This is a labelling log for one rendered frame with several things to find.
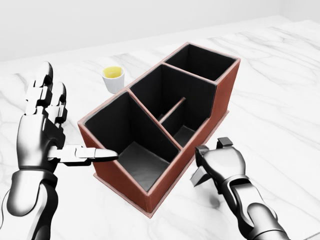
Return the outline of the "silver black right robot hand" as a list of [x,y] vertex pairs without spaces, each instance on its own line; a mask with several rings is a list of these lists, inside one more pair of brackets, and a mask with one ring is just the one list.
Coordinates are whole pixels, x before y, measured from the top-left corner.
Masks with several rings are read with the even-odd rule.
[[190,179],[194,186],[213,179],[218,193],[225,194],[229,191],[227,186],[250,182],[246,176],[245,160],[228,137],[218,138],[216,149],[197,146],[195,161],[198,169]]

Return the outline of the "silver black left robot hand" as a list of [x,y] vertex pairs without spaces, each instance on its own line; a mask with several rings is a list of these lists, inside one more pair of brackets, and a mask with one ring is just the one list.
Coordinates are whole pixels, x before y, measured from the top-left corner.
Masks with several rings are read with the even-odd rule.
[[53,82],[53,68],[47,61],[40,66],[26,93],[26,110],[17,134],[19,169],[54,172],[59,163],[89,166],[108,162],[119,155],[110,149],[66,145],[62,124],[67,119],[67,91],[62,82]]

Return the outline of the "red-brown desk caddy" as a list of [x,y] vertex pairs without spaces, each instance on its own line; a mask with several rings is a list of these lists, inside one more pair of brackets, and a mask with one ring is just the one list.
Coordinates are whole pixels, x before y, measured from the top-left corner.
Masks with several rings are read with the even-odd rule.
[[241,60],[185,43],[78,122],[95,177],[151,217],[228,114]]

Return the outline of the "white cup with yellow inside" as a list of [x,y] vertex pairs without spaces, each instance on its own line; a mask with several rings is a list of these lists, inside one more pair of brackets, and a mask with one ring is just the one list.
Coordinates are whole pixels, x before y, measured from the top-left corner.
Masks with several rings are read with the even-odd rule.
[[102,78],[107,90],[116,94],[125,84],[125,72],[120,66],[109,66],[102,70]]

